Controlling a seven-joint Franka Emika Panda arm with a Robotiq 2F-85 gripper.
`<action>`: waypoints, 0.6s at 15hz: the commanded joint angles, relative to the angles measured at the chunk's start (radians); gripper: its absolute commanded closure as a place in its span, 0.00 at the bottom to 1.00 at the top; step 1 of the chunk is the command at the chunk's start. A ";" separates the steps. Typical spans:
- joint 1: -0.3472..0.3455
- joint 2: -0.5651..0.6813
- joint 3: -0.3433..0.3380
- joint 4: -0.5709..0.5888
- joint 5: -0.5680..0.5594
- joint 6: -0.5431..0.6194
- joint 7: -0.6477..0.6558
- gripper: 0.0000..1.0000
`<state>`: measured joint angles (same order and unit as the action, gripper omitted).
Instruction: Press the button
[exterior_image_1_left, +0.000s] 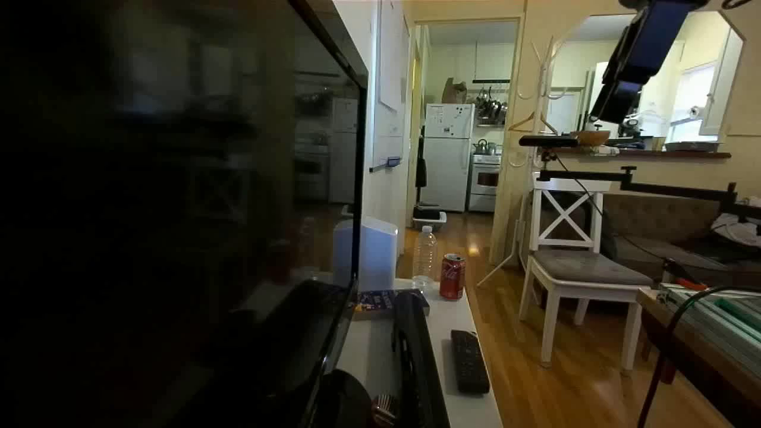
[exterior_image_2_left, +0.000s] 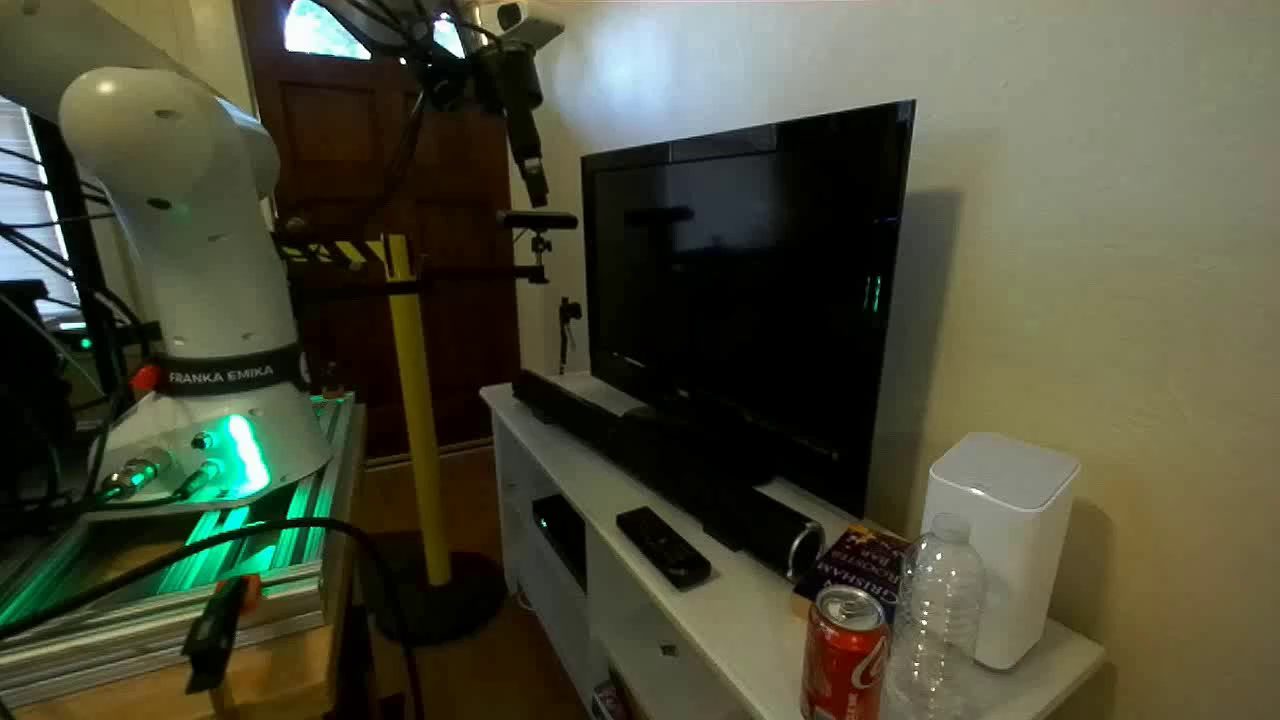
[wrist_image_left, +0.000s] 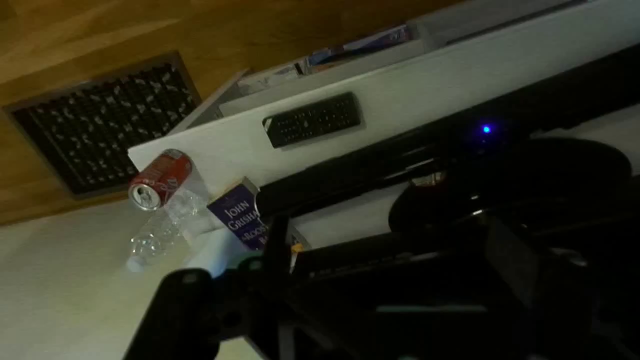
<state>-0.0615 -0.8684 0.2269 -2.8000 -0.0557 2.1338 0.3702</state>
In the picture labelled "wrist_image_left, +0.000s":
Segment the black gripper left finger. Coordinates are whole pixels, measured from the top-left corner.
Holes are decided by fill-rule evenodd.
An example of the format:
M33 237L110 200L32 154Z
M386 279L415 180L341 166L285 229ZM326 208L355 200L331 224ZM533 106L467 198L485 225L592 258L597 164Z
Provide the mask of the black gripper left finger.
M214 360L219 344L197 325L211 276L176 269L155 287L123 360Z

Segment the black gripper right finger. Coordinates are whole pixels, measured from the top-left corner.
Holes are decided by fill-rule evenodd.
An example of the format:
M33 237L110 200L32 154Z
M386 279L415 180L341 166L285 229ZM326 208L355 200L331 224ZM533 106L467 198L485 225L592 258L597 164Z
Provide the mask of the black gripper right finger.
M485 258L514 295L532 308L535 301L539 258L529 237L514 224L494 217L488 229Z

